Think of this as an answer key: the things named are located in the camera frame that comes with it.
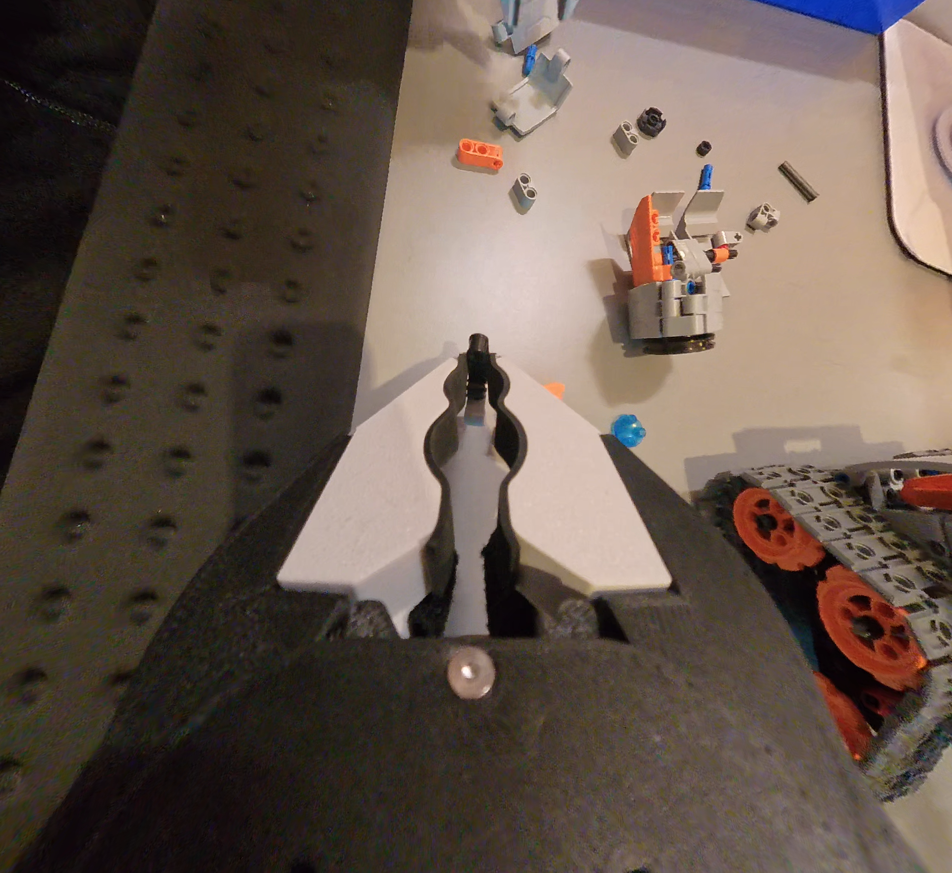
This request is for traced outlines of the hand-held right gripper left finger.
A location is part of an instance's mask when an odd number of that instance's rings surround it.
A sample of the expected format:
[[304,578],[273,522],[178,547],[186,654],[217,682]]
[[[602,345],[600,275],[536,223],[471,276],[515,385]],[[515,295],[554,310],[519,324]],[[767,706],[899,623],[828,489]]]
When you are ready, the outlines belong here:
[[447,359],[353,431],[278,571],[289,591],[377,602],[401,637],[435,589],[424,556],[443,489],[424,455],[439,418],[466,399],[467,358]]

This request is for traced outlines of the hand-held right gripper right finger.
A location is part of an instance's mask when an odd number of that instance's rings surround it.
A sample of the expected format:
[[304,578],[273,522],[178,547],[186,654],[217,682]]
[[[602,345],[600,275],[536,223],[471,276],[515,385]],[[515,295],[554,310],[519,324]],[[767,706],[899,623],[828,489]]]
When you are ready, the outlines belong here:
[[599,430],[506,358],[488,356],[484,369],[506,467],[482,551],[488,626],[541,629],[565,603],[670,590]]

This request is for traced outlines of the black brick connector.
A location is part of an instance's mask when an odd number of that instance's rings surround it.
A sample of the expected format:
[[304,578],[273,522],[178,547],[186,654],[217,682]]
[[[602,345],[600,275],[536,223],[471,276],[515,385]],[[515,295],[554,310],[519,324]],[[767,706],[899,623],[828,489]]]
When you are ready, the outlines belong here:
[[483,427],[488,406],[489,375],[492,370],[488,337],[470,335],[467,358],[467,390],[463,421],[466,427]]

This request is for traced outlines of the small grey orange brick assembly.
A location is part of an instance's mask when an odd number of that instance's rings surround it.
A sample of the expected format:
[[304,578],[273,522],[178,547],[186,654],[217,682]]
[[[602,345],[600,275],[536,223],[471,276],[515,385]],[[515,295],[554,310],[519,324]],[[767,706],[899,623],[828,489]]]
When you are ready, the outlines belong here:
[[684,193],[655,191],[634,210],[625,236],[627,332],[646,354],[692,354],[716,344],[729,296],[722,272],[743,241],[740,232],[719,228],[723,196],[697,189],[677,215]]

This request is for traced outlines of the grey orange tracked toy robot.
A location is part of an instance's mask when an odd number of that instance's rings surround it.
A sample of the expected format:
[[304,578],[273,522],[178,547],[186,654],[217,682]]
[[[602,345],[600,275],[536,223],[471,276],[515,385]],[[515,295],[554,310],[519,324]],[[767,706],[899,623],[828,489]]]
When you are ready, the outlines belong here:
[[877,798],[950,748],[950,450],[723,472],[696,498],[778,606]]

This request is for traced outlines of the black perforated board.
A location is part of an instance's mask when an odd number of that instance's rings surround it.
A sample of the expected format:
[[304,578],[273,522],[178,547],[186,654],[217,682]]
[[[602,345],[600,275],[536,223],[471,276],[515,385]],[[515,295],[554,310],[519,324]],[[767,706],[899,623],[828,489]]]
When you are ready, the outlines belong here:
[[2,490],[2,870],[351,423],[413,0],[158,0]]

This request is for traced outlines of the black axle rod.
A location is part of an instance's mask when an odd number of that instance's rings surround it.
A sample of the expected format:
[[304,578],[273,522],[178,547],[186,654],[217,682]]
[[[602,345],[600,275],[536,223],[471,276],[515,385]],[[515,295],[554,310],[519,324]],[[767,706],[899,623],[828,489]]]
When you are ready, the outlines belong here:
[[789,162],[781,162],[778,172],[807,204],[813,203],[819,197],[817,190]]

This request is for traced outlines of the white book stand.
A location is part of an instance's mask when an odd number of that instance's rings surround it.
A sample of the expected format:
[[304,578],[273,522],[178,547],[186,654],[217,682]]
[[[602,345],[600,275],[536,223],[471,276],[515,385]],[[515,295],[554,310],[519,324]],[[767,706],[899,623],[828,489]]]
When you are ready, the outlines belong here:
[[951,277],[951,47],[904,19],[880,37],[887,218],[903,253]]

